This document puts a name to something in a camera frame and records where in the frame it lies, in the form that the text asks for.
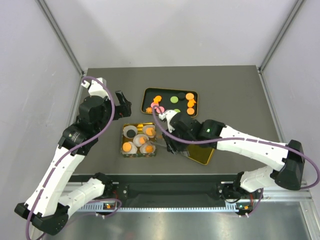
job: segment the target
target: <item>orange object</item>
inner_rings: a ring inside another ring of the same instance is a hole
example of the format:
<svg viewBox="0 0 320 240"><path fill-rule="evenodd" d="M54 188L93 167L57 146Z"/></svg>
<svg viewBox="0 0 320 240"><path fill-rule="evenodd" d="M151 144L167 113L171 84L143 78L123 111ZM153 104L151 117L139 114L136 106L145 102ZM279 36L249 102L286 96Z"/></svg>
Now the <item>orange object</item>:
<svg viewBox="0 0 320 240"><path fill-rule="evenodd" d="M192 108L197 102L194 99L189 100L187 106L188 108Z"/></svg>
<svg viewBox="0 0 320 240"><path fill-rule="evenodd" d="M152 114L152 108L151 108L151 107L147 107L147 108L145 109L145 112L146 112L147 114Z"/></svg>
<svg viewBox="0 0 320 240"><path fill-rule="evenodd" d="M185 98L186 98L187 100L192 100L192 99L195 98L195 95L194 95L193 93L189 92L189 93L187 93L187 94L185 95Z"/></svg>
<svg viewBox="0 0 320 240"><path fill-rule="evenodd" d="M146 143L146 140L147 140L147 139L142 136L142 137L139 138L139 143L145 144L145 143Z"/></svg>
<svg viewBox="0 0 320 240"><path fill-rule="evenodd" d="M154 151L154 148L149 145L149 146L145 147L145 151L149 154L149 153L152 153Z"/></svg>
<svg viewBox="0 0 320 240"><path fill-rule="evenodd" d="M159 102L161 102L161 99L162 99L162 97L158 95L153 99L153 102L158 104Z"/></svg>
<svg viewBox="0 0 320 240"><path fill-rule="evenodd" d="M122 149L124 152L130 152L130 150L132 149L132 146L129 142L125 142L123 145L122 145Z"/></svg>
<svg viewBox="0 0 320 240"><path fill-rule="evenodd" d="M189 107L187 110L186 110L186 113L189 114L189 115L193 115L195 113L195 110L191 107Z"/></svg>
<svg viewBox="0 0 320 240"><path fill-rule="evenodd" d="M145 133L148 135L148 136L154 136L156 135L156 131L152 128L152 127L149 127L145 130Z"/></svg>

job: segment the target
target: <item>white backdrop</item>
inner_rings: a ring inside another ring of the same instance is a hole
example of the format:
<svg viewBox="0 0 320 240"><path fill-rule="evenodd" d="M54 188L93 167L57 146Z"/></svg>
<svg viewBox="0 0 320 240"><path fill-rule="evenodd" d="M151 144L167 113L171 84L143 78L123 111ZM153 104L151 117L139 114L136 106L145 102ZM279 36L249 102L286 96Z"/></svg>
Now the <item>white backdrop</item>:
<svg viewBox="0 0 320 240"><path fill-rule="evenodd" d="M296 0L46 0L82 68L259 66Z"/></svg>
<svg viewBox="0 0 320 240"><path fill-rule="evenodd" d="M308 0L264 71L286 140L303 143L320 167L320 1ZM316 179L306 163L304 178ZM320 186L311 189L320 213Z"/></svg>
<svg viewBox="0 0 320 240"><path fill-rule="evenodd" d="M0 18L0 233L23 240L14 209L50 165L80 76L36 1L6 1Z"/></svg>

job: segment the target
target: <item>pink disc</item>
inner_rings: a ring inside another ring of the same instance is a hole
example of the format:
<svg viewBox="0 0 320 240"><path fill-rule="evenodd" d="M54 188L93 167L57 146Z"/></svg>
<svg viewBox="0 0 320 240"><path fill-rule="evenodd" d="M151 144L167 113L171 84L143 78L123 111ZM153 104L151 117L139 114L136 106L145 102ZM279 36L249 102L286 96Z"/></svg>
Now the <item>pink disc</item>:
<svg viewBox="0 0 320 240"><path fill-rule="evenodd" d="M153 107L153 106L159 106L159 104L158 103L151 103L151 107Z"/></svg>
<svg viewBox="0 0 320 240"><path fill-rule="evenodd" d="M159 108L156 109L156 112L157 112L158 114L160 114L161 112L162 112L162 113L165 112L165 108L164 108L163 106L160 106Z"/></svg>

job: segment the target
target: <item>reflective metal surface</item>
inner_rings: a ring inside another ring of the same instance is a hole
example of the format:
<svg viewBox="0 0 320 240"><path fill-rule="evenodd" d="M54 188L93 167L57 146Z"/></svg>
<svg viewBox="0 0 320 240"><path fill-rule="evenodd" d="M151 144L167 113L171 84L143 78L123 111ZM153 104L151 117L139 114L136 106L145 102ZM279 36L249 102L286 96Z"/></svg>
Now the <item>reflective metal surface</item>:
<svg viewBox="0 0 320 240"><path fill-rule="evenodd" d="M58 235L47 236L45 239L310 240L311 238L299 202L263 202L250 218L237 218L230 213L207 212L121 212L105 220L100 217L85 216Z"/></svg>

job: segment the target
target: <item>green disc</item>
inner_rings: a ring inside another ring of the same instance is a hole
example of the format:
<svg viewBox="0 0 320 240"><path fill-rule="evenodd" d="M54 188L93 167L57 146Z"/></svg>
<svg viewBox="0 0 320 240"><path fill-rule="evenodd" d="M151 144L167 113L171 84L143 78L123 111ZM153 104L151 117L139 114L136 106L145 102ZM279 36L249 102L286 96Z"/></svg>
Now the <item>green disc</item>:
<svg viewBox="0 0 320 240"><path fill-rule="evenodd" d="M172 96L172 97L170 98L170 102L172 102L173 104L176 104L178 101L179 101L179 99L178 99L177 96Z"/></svg>

